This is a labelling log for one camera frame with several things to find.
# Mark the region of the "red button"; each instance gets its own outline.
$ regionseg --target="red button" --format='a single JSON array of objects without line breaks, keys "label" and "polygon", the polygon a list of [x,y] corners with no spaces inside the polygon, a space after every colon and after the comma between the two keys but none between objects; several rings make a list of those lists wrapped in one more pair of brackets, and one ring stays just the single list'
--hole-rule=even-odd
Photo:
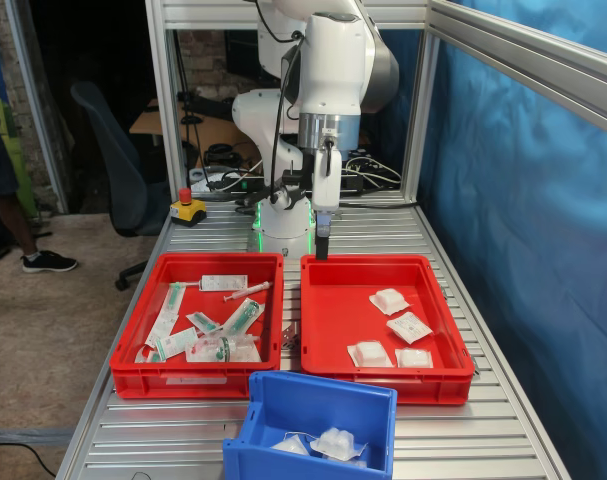
[{"label": "red button", "polygon": [[189,205],[190,203],[192,203],[192,192],[189,188],[179,189],[179,201],[183,205]]}]

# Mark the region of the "blue bin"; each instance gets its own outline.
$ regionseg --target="blue bin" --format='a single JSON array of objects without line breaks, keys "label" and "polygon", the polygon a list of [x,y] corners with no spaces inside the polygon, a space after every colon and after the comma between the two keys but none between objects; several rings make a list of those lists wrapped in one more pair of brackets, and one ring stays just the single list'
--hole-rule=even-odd
[{"label": "blue bin", "polygon": [[[286,372],[250,376],[250,405],[236,440],[223,442],[226,480],[392,478],[396,391]],[[331,427],[354,435],[367,468],[274,450],[287,432],[319,437]]]}]

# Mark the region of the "blue backdrop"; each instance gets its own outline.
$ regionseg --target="blue backdrop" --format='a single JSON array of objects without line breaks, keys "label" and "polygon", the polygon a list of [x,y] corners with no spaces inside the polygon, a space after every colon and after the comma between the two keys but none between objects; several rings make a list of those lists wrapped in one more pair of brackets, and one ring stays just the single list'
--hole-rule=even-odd
[{"label": "blue backdrop", "polygon": [[[607,0],[460,3],[607,52]],[[568,470],[607,479],[607,133],[444,45],[420,196]]]}]

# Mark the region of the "shoe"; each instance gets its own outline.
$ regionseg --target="shoe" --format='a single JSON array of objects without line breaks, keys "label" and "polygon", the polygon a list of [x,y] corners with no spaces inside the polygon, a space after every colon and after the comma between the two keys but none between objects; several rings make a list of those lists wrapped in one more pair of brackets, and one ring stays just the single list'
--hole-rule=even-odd
[{"label": "shoe", "polygon": [[23,271],[25,273],[36,273],[36,272],[69,272],[73,268],[76,268],[78,262],[73,258],[65,258],[57,253],[50,252],[49,250],[41,250],[40,255],[31,262],[27,257],[23,256]]}]

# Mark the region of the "aluminum table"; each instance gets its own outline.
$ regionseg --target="aluminum table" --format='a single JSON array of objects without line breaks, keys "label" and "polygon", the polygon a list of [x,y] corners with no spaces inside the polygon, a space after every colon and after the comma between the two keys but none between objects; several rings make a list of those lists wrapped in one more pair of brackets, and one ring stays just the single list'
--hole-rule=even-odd
[{"label": "aluminum table", "polygon": [[[354,201],[387,204],[403,198],[398,192],[380,192]],[[207,220],[195,228],[166,222],[117,339],[160,254],[247,251],[253,219],[237,214],[235,207],[208,204]],[[342,209],[333,223],[330,253],[426,256],[478,367],[467,404],[398,408],[394,479],[570,478],[420,208]],[[285,260],[284,282],[283,328],[298,328],[298,260]],[[298,370],[297,354],[283,351],[281,367]],[[237,434],[246,405],[122,400],[114,393],[106,360],[56,478],[223,480],[221,442]]]}]

